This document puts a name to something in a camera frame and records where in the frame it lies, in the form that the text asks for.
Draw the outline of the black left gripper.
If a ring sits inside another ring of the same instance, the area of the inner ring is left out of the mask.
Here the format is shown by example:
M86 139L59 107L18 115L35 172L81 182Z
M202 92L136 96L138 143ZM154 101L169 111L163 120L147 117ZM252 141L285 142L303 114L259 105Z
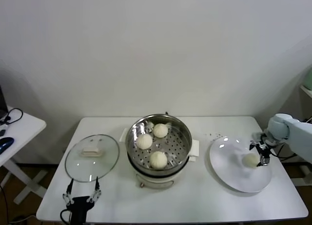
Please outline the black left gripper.
M71 212L71 225L84 225L86 224L87 212L92 209L101 196L100 185L98 182L98 177L96 177L95 190L93 194L83 197L75 197L72 199L71 192L73 187L74 179L71 179L69 185L67 186L66 192L63 193L62 197L65 204L69 206L69 211Z

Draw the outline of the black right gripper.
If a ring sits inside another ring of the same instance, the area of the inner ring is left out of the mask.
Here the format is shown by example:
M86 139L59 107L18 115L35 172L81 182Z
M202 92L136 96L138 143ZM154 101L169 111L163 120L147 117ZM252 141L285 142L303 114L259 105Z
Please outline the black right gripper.
M263 139L264 137L265 137L264 134L260 134L259 143L251 142L249 146L250 151L254 148L258 151L258 149L260 148L260 150L258 151L260 154L260 161L257 164L257 167L267 166L270 163L271 151L270 151L270 148L265 143Z

